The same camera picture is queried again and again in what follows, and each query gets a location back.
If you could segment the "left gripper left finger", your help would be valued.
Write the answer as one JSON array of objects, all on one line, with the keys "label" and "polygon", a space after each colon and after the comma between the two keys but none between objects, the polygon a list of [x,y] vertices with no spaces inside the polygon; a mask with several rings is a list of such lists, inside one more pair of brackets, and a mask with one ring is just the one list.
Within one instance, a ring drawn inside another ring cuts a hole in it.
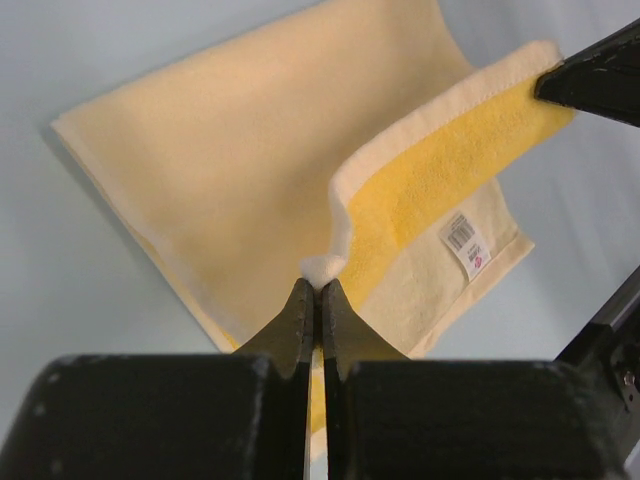
[{"label": "left gripper left finger", "polygon": [[305,479],[314,291],[236,352],[68,355],[17,415],[21,479]]}]

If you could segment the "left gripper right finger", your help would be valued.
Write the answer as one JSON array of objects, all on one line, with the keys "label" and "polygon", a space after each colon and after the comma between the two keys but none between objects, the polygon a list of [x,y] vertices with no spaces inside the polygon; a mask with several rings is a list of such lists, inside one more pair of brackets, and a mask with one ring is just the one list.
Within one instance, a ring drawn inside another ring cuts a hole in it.
[{"label": "left gripper right finger", "polygon": [[411,360],[322,292],[332,479],[621,479],[596,398],[549,361]]}]

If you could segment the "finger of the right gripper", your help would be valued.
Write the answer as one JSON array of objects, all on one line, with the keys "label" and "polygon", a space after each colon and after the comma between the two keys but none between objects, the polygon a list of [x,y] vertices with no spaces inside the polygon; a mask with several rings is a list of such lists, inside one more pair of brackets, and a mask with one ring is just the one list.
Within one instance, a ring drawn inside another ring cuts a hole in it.
[{"label": "finger of the right gripper", "polygon": [[639,61],[639,24],[632,22],[541,75],[534,97],[637,127]]}]

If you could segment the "yellow cream towel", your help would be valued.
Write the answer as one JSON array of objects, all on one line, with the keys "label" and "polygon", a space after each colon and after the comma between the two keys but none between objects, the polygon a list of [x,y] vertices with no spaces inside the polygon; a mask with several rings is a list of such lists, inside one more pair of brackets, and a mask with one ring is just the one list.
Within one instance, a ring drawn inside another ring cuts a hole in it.
[{"label": "yellow cream towel", "polygon": [[573,118],[534,41],[475,69],[434,1],[323,1],[52,128],[216,346],[298,278],[422,357],[532,249],[498,174]]}]

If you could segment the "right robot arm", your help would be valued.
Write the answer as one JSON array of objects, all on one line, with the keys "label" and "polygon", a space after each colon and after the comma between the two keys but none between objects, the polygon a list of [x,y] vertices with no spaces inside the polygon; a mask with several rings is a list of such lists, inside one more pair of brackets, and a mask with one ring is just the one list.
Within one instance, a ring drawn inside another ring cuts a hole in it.
[{"label": "right robot arm", "polygon": [[[534,97],[639,126],[639,22],[541,75]],[[615,428],[639,428],[639,272],[634,271],[558,355],[589,378]]]}]

